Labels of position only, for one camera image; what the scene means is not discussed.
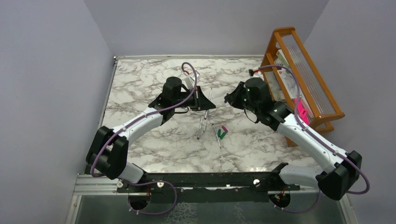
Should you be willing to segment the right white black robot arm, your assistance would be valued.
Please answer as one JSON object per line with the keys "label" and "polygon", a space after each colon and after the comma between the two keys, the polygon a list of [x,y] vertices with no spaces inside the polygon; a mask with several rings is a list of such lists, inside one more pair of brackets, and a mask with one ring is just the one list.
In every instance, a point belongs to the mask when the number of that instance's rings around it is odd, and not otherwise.
{"label": "right white black robot arm", "polygon": [[315,187],[328,198],[340,200],[361,176],[362,156],[332,144],[306,125],[285,103],[275,101],[268,84],[259,77],[239,82],[236,89],[225,95],[230,106],[252,112],[257,120],[281,133],[307,152],[319,169],[286,165],[279,171],[280,179],[288,185]]}

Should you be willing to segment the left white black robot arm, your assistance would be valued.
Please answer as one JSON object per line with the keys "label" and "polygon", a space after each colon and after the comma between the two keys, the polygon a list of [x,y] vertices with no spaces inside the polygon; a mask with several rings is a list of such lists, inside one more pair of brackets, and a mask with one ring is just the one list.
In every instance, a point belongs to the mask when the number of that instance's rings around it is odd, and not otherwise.
{"label": "left white black robot arm", "polygon": [[177,108],[206,111],[215,107],[200,86],[189,90],[180,78],[167,78],[162,92],[140,115],[114,128],[102,126],[97,130],[86,156],[86,162],[91,167],[90,174],[138,183],[145,171],[127,161],[128,148],[132,143],[167,122]]}

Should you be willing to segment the silver pen red tip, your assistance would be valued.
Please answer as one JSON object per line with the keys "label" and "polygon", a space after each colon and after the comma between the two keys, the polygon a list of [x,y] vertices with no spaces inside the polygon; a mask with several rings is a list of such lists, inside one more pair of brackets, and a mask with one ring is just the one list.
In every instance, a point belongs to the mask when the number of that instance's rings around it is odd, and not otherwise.
{"label": "silver pen red tip", "polygon": [[197,132],[197,140],[199,140],[200,136],[201,136],[203,121],[204,121],[204,115],[201,116],[201,118],[200,118],[200,123],[199,123],[199,126],[198,126],[198,132]]}

